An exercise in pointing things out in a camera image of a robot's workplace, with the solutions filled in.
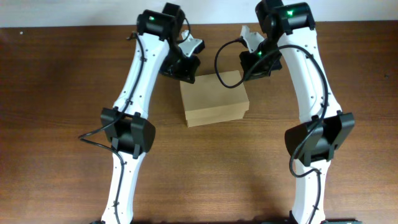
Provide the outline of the brown cardboard box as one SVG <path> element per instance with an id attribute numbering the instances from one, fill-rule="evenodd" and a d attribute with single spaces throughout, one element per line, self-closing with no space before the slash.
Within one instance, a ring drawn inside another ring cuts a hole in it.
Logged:
<path id="1" fill-rule="evenodd" d="M 180 92 L 189 128 L 242 119 L 249 110 L 244 85 L 226 88 L 215 74 L 197 76 L 193 84 L 180 82 Z"/>

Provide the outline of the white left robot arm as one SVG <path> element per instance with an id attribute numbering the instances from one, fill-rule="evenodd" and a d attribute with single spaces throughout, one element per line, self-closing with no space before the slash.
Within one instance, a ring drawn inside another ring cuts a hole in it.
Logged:
<path id="1" fill-rule="evenodd" d="M 194 83 L 205 47 L 201 39 L 182 31 L 186 15 L 179 5 L 166 3 L 162 12 L 145 10 L 137 18 L 134 59 L 123 89 L 111 109 L 103 109 L 101 123 L 113 153 L 108 202 L 100 223 L 131 223 L 140 166 L 155 139 L 148 120 L 149 103 L 159 74 Z"/>

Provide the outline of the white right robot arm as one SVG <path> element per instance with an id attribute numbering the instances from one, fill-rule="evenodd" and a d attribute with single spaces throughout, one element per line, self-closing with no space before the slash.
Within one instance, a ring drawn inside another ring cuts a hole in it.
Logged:
<path id="1" fill-rule="evenodd" d="M 284 59 L 297 97 L 300 124 L 286 130 L 289 171 L 295 177 L 295 199 L 284 223 L 327 223 L 323 209 L 331 160 L 354 128 L 330 88 L 320 57 L 315 20 L 305 2 L 261 1 L 256 16 L 265 37 L 244 26 L 239 56 L 243 79 L 267 77 Z"/>

